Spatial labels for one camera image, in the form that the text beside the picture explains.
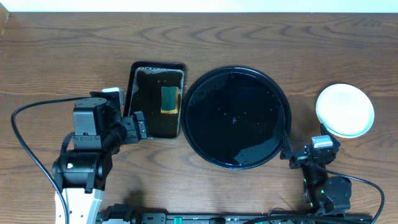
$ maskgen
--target wood grain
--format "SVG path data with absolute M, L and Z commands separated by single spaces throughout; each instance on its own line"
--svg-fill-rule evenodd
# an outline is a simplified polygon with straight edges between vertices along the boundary
M 319 134 L 315 100 L 332 83 L 371 99 L 376 119 L 356 139 L 339 139 L 331 170 L 379 184 L 386 205 L 378 223 L 398 220 L 397 14 L 13 13 L 0 42 L 0 222 L 53 223 L 54 190 L 12 133 L 19 106 L 126 89 L 138 60 L 182 62 L 186 88 L 204 73 L 244 65 L 271 76 L 293 115 L 290 142 L 303 148 Z M 73 130 L 72 103 L 22 112 L 18 126 L 48 169 Z M 308 208 L 302 175 L 275 158 L 233 171 L 204 161 L 183 133 L 142 141 L 113 157 L 102 208 L 130 203 L 169 212 L 267 213 Z M 353 184 L 351 212 L 375 214 L 379 194 Z

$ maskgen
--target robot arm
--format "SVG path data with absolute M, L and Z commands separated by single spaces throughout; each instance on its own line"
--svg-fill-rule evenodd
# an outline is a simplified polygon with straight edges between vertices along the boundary
M 351 181 L 339 176 L 328 177 L 327 172 L 316 168 L 314 163 L 325 169 L 325 165 L 336 159 L 340 147 L 323 124 L 320 129 L 322 136 L 313 137 L 311 144 L 304 146 L 304 151 L 292 152 L 285 135 L 280 159 L 289 159 L 291 169 L 302 169 L 304 202 L 311 205 L 314 215 L 345 217 L 345 210 L 351 208 Z
M 91 92 L 78 100 L 73 110 L 74 150 L 61 150 L 53 164 L 53 175 L 69 210 L 70 223 L 94 224 L 112 169 L 112 155 L 123 144 L 145 139 L 146 126 L 141 112 L 121 117 L 123 91 L 120 88 Z M 56 221 L 65 223 L 64 210 L 55 196 Z

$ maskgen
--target black rectangular tray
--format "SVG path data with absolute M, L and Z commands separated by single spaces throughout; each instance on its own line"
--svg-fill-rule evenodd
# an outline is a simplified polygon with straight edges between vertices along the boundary
M 137 81 L 136 74 L 138 74 L 137 69 L 139 68 L 149 68 L 144 72 L 146 77 Z M 152 71 L 157 69 L 164 69 L 163 72 L 156 72 L 151 76 Z M 168 72 L 167 70 L 181 70 L 182 75 L 179 78 L 179 74 L 173 71 Z M 185 66 L 179 63 L 157 63 L 157 62 L 135 62 L 131 66 L 129 84 L 127 87 L 126 103 L 124 106 L 123 116 L 130 116 L 135 111 L 142 111 L 146 119 L 148 138 L 176 138 L 180 129 L 180 110 L 182 102 L 182 94 L 184 88 L 185 79 Z M 180 90 L 180 98 L 178 99 L 178 113 L 177 114 L 160 114 L 157 113 L 157 106 L 159 104 L 158 91 L 160 92 L 160 86 L 178 86 Z M 151 88 L 154 89 L 154 97 L 148 97 L 152 94 L 149 91 Z

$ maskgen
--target round black tray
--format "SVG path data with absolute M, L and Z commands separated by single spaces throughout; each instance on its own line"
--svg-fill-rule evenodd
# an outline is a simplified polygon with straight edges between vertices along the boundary
M 280 151 L 292 115 L 270 77 L 252 68 L 224 67 L 191 86 L 182 102 L 181 124 L 191 147 L 208 162 L 250 169 Z

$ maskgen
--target sponge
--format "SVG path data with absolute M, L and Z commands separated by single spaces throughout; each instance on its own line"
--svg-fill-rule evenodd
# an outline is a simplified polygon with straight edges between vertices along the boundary
M 162 107 L 161 113 L 175 114 L 178 113 L 178 87 L 162 86 Z

